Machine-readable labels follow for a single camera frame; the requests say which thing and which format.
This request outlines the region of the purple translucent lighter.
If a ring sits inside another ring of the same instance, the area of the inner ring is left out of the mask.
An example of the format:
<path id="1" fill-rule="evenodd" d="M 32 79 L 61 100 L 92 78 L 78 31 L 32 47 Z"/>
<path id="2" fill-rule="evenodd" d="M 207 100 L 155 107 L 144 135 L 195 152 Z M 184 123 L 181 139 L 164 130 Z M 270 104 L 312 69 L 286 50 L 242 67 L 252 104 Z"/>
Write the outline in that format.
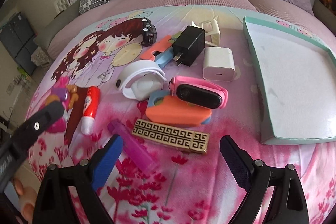
<path id="1" fill-rule="evenodd" d="M 135 139 L 130 131 L 118 119 L 112 120 L 108 126 L 108 131 L 112 135 L 120 135 L 123 139 L 123 150 L 135 165 L 145 174 L 156 170 L 157 162 L 150 153 Z"/>

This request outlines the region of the red white glue tube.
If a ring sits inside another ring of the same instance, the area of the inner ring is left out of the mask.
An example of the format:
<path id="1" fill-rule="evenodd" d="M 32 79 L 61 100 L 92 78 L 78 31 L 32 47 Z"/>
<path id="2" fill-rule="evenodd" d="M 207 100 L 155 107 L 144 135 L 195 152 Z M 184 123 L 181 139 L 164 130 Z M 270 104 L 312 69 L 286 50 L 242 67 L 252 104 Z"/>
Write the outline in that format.
<path id="1" fill-rule="evenodd" d="M 90 86 L 84 100 L 83 115 L 81 118 L 81 132 L 84 135 L 92 133 L 99 102 L 100 89 L 96 86 Z"/>

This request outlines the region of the gold greek pattern lighter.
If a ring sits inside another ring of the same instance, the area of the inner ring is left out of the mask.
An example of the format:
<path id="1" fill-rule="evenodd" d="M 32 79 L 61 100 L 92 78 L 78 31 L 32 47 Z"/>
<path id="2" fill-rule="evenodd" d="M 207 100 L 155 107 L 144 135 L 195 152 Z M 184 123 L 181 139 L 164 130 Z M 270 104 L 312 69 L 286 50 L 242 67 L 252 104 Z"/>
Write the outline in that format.
<path id="1" fill-rule="evenodd" d="M 207 133 L 137 119 L 132 135 L 190 153 L 207 152 L 210 136 Z"/>

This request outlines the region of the pink toy dog figure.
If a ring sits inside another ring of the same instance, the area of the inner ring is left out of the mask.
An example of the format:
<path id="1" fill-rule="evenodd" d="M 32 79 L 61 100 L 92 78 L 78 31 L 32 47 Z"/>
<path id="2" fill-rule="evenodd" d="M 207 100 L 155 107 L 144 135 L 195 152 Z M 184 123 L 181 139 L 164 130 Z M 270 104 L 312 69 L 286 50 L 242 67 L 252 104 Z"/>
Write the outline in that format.
<path id="1" fill-rule="evenodd" d="M 69 77 L 62 76 L 56 81 L 50 89 L 49 96 L 46 98 L 43 107 L 54 101 L 58 101 L 63 105 L 64 114 L 46 130 L 48 133 L 56 134 L 62 133 L 66 130 L 70 110 L 73 108 L 78 98 L 77 86 L 70 84 Z"/>

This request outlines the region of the orange and blue toy cutter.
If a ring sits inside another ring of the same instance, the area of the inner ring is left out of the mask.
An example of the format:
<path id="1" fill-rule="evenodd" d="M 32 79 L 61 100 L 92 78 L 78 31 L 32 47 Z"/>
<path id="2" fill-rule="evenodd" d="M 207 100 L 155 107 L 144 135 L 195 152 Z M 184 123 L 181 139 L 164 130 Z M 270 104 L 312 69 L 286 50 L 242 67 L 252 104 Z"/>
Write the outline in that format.
<path id="1" fill-rule="evenodd" d="M 151 93 L 145 115 L 155 123 L 196 127 L 210 122 L 212 110 L 189 104 L 167 90 L 160 90 Z"/>

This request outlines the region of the pink smart watch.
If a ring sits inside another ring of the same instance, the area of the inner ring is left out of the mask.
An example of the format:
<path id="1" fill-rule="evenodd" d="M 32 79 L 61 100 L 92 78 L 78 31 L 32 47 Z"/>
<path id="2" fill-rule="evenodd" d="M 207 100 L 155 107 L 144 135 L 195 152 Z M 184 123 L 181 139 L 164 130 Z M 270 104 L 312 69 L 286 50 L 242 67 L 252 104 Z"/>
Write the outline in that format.
<path id="1" fill-rule="evenodd" d="M 227 89 L 204 79 L 175 76 L 168 87 L 172 96 L 207 109 L 223 109 L 228 102 Z"/>

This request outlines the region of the white round band gadget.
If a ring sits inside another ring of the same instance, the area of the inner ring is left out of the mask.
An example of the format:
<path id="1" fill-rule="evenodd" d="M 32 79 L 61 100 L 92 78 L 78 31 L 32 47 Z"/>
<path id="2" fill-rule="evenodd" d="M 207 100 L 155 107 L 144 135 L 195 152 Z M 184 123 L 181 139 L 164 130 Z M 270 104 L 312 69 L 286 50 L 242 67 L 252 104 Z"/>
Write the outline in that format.
<path id="1" fill-rule="evenodd" d="M 167 82 L 165 72 L 151 60 L 135 61 L 121 71 L 116 89 L 127 99 L 144 101 L 151 93 L 162 90 Z"/>

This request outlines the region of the black power adapter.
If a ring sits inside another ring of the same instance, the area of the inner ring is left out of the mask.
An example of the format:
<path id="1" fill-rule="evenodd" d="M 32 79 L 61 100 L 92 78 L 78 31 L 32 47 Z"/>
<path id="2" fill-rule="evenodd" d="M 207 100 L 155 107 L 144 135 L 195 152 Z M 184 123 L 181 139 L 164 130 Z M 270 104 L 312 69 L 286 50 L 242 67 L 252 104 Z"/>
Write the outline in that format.
<path id="1" fill-rule="evenodd" d="M 205 30 L 187 26 L 173 43 L 173 61 L 190 67 L 205 48 Z"/>

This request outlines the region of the white power adapter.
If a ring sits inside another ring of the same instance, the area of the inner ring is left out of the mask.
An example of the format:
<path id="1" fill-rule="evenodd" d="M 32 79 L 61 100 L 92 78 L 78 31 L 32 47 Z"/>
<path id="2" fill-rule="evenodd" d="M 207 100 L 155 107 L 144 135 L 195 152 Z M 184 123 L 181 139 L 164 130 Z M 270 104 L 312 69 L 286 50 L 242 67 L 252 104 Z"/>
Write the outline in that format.
<path id="1" fill-rule="evenodd" d="M 231 82 L 235 76 L 233 52 L 229 48 L 207 47 L 203 60 L 203 78 Z"/>

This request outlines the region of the cartoon print table cloth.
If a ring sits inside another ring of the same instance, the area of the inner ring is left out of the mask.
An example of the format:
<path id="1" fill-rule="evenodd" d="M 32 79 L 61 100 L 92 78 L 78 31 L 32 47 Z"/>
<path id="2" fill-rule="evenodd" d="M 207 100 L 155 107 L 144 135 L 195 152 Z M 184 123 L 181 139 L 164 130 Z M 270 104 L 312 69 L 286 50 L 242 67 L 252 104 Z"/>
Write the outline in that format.
<path id="1" fill-rule="evenodd" d="M 114 134 L 126 149 L 98 196 L 115 223 L 228 223 L 248 182 L 233 175 L 221 138 L 260 170 L 299 178 L 278 212 L 307 209 L 322 223 L 335 207 L 335 36 L 298 8 L 294 18 L 223 6 L 161 6 L 71 23 L 28 111 L 52 88 L 77 87 L 68 120 L 29 150 L 38 178 L 73 166 Z"/>

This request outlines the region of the teal rimmed white tray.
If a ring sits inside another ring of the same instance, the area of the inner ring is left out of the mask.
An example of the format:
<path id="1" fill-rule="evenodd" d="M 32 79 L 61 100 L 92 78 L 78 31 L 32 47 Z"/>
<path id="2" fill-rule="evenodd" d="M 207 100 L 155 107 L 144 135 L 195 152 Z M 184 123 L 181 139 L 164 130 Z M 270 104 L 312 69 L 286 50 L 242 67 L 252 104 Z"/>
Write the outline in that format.
<path id="1" fill-rule="evenodd" d="M 335 54 L 282 20 L 243 19 L 260 94 L 260 141 L 335 141 Z"/>

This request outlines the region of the dark grey refrigerator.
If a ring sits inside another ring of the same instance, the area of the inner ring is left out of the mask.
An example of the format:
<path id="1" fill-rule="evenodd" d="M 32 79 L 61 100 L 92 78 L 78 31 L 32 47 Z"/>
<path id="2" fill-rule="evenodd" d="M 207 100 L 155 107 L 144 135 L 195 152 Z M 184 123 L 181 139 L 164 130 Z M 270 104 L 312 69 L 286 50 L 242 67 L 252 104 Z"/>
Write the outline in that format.
<path id="1" fill-rule="evenodd" d="M 36 34 L 27 17 L 20 11 L 1 27 L 1 42 L 14 61 L 31 76 L 36 65 L 31 56 L 37 49 Z"/>

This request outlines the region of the coral and blue toy cutter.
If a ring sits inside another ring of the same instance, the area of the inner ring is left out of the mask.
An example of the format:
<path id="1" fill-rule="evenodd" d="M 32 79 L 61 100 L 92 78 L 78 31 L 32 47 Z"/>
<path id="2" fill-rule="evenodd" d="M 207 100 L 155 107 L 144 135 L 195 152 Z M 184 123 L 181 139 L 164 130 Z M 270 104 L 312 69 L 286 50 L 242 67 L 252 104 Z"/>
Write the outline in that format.
<path id="1" fill-rule="evenodd" d="M 142 60 L 154 61 L 163 69 L 174 58 L 173 44 L 181 35 L 181 31 L 173 36 L 167 35 L 159 42 L 154 43 L 147 51 L 140 55 Z"/>

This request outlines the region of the cream plastic phone stand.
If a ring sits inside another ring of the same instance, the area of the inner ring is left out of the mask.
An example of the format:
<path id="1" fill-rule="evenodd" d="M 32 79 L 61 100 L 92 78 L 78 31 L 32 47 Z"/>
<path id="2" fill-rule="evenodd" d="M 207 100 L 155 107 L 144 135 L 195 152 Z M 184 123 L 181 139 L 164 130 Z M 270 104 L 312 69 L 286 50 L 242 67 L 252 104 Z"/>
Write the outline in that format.
<path id="1" fill-rule="evenodd" d="M 221 41 L 221 31 L 219 29 L 217 19 L 206 20 L 196 24 L 191 22 L 193 27 L 202 28 L 205 30 L 205 44 L 211 47 L 220 46 Z"/>

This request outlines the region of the white side rack with books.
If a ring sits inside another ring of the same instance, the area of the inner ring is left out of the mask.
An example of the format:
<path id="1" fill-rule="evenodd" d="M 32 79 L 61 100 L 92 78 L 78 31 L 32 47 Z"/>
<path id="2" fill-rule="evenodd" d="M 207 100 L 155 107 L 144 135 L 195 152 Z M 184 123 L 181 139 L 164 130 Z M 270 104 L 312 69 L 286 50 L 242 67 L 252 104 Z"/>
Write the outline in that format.
<path id="1" fill-rule="evenodd" d="M 73 5 L 77 0 L 56 0 L 54 1 L 54 8 L 56 10 L 57 14 L 60 14 L 61 12 L 65 11 Z"/>

